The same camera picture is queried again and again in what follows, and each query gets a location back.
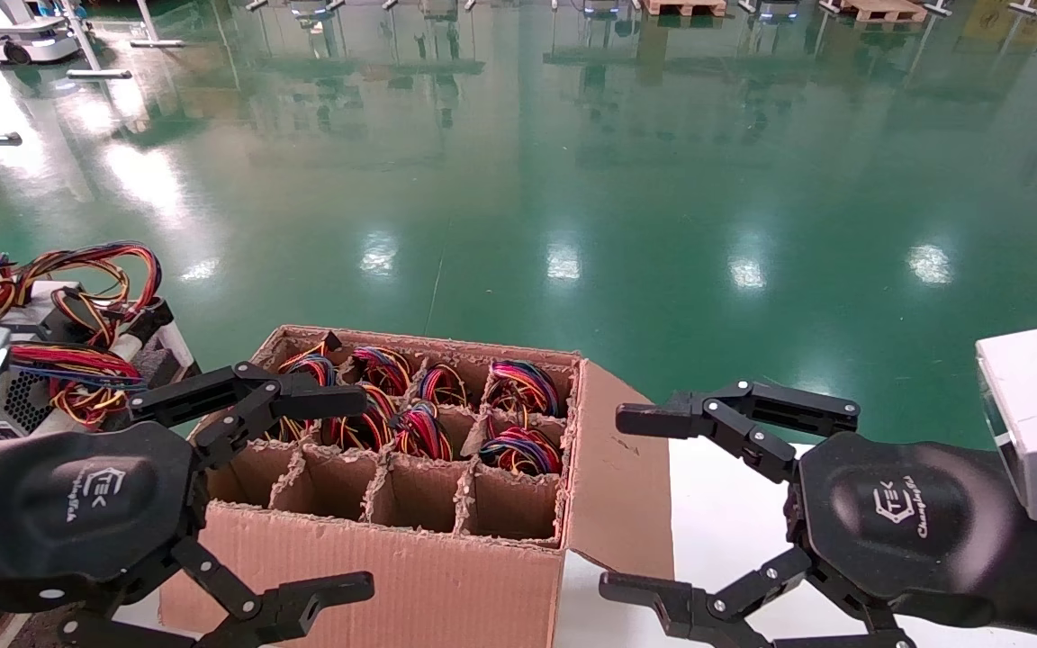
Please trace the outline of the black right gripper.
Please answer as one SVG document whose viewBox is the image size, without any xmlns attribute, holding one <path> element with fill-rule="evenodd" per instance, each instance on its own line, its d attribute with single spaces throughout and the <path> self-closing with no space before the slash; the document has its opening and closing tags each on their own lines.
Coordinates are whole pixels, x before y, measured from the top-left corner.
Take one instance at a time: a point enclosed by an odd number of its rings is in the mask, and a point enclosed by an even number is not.
<svg viewBox="0 0 1037 648">
<path fill-rule="evenodd" d="M 938 443 L 893 445 L 849 434 L 861 408 L 850 400 L 738 381 L 712 392 L 675 391 L 663 405 L 622 403 L 622 435 L 704 436 L 770 482 L 796 469 L 807 545 L 875 599 L 913 593 L 963 596 L 982 590 L 1022 522 L 996 453 Z M 830 439 L 798 458 L 774 426 Z M 790 548 L 717 593 L 691 583 L 605 571 L 600 597 L 650 608 L 663 632 L 712 647 L 910 647 L 882 603 L 853 594 L 865 633 L 767 639 L 749 616 L 803 582 L 836 585 L 819 559 Z"/>
</svg>

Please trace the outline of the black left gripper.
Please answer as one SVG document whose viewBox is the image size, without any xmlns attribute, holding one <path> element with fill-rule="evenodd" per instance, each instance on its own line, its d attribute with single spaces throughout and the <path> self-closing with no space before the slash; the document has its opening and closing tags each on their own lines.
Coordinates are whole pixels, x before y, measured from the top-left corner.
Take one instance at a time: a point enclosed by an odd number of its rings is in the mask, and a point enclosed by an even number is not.
<svg viewBox="0 0 1037 648">
<path fill-rule="evenodd" d="M 325 608 L 374 597 L 369 571 L 283 583 L 255 593 L 193 538 L 196 469 L 229 464 L 281 419 L 366 412 L 355 385 L 251 364 L 158 387 L 131 402 L 132 427 L 0 440 L 0 612 L 91 600 L 60 623 L 66 647 L 264 647 L 305 637 Z M 177 424 L 215 416 L 186 442 Z M 199 637 L 116 622 L 184 571 L 226 612 Z"/>
</svg>

